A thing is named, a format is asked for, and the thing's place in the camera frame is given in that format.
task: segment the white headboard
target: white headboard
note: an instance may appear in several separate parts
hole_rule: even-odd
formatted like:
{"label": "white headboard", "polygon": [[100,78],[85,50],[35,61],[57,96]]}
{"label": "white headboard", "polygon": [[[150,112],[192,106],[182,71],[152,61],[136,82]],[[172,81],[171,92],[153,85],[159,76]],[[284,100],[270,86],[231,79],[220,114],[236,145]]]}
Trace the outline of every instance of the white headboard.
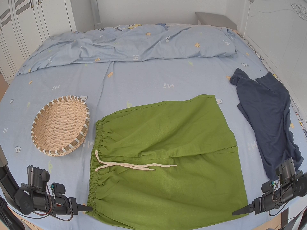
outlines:
{"label": "white headboard", "polygon": [[238,31],[254,46],[307,120],[307,0],[245,0]]}

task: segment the wicker basket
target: wicker basket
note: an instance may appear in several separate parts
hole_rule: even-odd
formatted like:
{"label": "wicker basket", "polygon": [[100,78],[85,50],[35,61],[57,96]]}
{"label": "wicker basket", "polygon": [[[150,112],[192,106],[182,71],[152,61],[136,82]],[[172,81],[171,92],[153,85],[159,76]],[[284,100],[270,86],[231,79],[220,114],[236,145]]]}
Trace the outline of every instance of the wicker basket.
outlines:
{"label": "wicker basket", "polygon": [[63,156],[84,141],[90,113],[84,100],[70,95],[45,105],[34,118],[31,129],[33,144],[49,156]]}

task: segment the drawstring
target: drawstring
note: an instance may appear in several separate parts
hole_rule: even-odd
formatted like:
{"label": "drawstring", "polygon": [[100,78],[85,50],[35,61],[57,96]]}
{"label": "drawstring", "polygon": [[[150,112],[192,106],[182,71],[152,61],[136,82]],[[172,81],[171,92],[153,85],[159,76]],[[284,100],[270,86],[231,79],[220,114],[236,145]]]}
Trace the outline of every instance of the drawstring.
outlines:
{"label": "drawstring", "polygon": [[132,163],[117,163],[117,162],[103,162],[99,159],[98,151],[95,151],[96,158],[100,163],[103,163],[105,165],[98,167],[95,169],[95,171],[98,171],[100,169],[113,166],[113,165],[120,165],[123,167],[131,168],[134,170],[143,170],[143,171],[155,171],[154,169],[147,168],[148,166],[160,166],[160,167],[171,167],[171,166],[177,166],[176,164],[159,164],[159,163],[150,163],[150,164],[132,164]]}

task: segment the bed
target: bed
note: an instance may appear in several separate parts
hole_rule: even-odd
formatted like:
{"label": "bed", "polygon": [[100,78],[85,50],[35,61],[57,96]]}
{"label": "bed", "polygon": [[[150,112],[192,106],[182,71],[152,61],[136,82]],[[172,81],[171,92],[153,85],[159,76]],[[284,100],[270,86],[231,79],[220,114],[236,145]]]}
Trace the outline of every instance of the bed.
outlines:
{"label": "bed", "polygon": [[[229,83],[227,76],[232,76],[238,67],[251,79],[262,77],[271,71],[282,81],[293,99],[293,106],[290,107],[292,125],[289,129],[294,135],[294,142],[299,146],[302,156],[307,158],[304,111],[307,110],[307,99],[301,92],[301,88],[306,87],[306,83],[301,80],[296,83],[292,81],[295,74],[299,72],[302,76],[305,74],[303,62],[306,62],[306,54],[303,52],[306,52],[307,46],[305,39],[307,2],[306,0],[286,0],[287,3],[284,1],[245,0],[242,23],[238,30],[247,41],[232,30],[217,28],[216,30],[227,37],[222,40],[223,44],[225,46],[231,44],[235,47],[235,52],[227,54],[227,51],[222,50],[216,52],[215,56],[211,55],[213,57],[195,55],[193,52],[177,57],[178,53],[182,53],[179,50],[173,52],[175,58],[166,58],[161,50],[172,40],[172,36],[168,38],[168,35],[175,37],[178,32],[189,30],[195,30],[199,34],[203,31],[198,29],[204,27],[211,29],[210,26],[175,23],[120,25],[84,33],[63,34],[51,39],[53,42],[59,40],[55,44],[45,42],[20,68],[0,102],[1,146],[17,183],[20,185],[26,182],[26,168],[32,164],[48,169],[50,183],[64,184],[67,197],[75,197],[79,204],[86,204],[89,192],[89,163],[95,138],[94,124],[97,120],[132,106],[166,100],[183,101],[200,94],[214,94],[237,140],[248,202],[251,203],[256,197],[260,197],[261,185],[268,181],[268,178],[263,169],[254,131],[237,108],[239,99],[236,87]],[[158,51],[154,52],[156,53],[154,57],[153,55],[145,57],[146,52],[139,53],[136,45],[135,48],[127,49],[129,53],[131,50],[131,54],[126,58],[121,56],[120,60],[114,61],[107,59],[106,56],[103,58],[96,55],[92,55],[89,60],[87,47],[80,44],[80,39],[87,37],[85,35],[89,38],[102,38],[102,40],[106,37],[103,42],[113,44],[112,49],[114,49],[122,43],[120,36],[125,33],[130,33],[128,39],[125,39],[130,42],[137,41],[136,38],[140,34],[144,36],[145,33],[150,33],[152,35],[146,36],[151,37],[156,32],[157,35],[162,36],[159,39],[161,45],[156,48]],[[264,32],[271,37],[259,36]],[[285,37],[281,38],[280,33],[283,33]],[[294,50],[298,53],[290,57],[288,52],[293,52],[291,51],[292,39],[298,39],[296,37],[298,33],[300,44]],[[84,50],[83,55],[75,57],[73,52],[61,55],[57,45],[63,41],[66,45],[74,45],[74,48]],[[197,43],[202,45],[198,41],[194,43],[195,48],[198,47]],[[50,157],[39,152],[33,145],[30,135],[32,122],[46,103],[66,95],[80,96],[86,101],[91,116],[89,130],[84,143],[74,152],[66,156]],[[307,171],[307,160],[303,161],[300,169],[303,172]],[[290,206],[296,200],[298,199],[292,200],[288,205]],[[83,213],[74,216],[70,222],[62,222],[51,217],[28,220],[45,230],[81,230],[87,229],[88,226],[91,229],[116,228]],[[267,213],[259,215],[252,213],[205,229],[253,229],[268,220],[270,217]]]}

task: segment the gray nightstand top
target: gray nightstand top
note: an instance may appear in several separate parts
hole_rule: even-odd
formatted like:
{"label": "gray nightstand top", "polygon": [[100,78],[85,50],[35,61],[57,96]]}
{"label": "gray nightstand top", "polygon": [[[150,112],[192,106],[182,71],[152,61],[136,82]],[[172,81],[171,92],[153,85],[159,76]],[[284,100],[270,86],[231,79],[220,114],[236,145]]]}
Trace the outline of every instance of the gray nightstand top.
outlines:
{"label": "gray nightstand top", "polygon": [[196,12],[196,16],[202,25],[228,27],[233,30],[237,29],[237,25],[228,19],[225,15]]}

